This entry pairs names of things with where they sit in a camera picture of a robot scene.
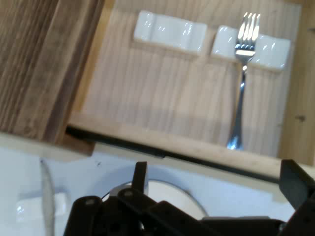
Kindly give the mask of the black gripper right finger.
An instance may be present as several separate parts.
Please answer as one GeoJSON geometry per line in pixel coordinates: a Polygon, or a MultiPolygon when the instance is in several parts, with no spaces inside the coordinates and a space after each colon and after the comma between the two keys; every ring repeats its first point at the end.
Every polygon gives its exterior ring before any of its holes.
{"type": "Polygon", "coordinates": [[[315,180],[295,161],[282,160],[279,188],[295,212],[281,229],[281,236],[315,234],[315,180]]]}

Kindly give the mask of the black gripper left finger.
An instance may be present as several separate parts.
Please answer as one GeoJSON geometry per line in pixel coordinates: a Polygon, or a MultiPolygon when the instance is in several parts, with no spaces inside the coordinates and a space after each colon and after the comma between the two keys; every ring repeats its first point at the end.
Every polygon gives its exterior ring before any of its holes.
{"type": "Polygon", "coordinates": [[[96,196],[77,199],[71,209],[66,236],[197,236],[202,225],[166,201],[145,195],[147,162],[135,165],[130,187],[106,201],[96,196]]]}

